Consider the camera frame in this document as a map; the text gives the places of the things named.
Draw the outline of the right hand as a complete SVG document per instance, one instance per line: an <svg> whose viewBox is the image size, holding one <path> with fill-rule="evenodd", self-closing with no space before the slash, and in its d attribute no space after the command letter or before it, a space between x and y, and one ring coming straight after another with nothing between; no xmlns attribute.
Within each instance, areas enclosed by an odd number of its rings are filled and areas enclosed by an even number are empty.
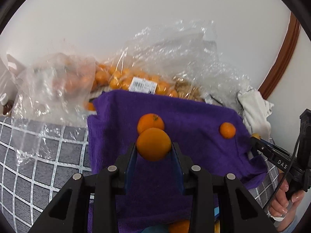
<svg viewBox="0 0 311 233"><path fill-rule="evenodd" d="M288 190L289 184L285 179L268 207L268 211L272 216L285 216L281 221L279 228L286 228L294 221L297 207L300 205L305 196L305 192L303 190L299 190L289 199L286 197Z"/></svg>

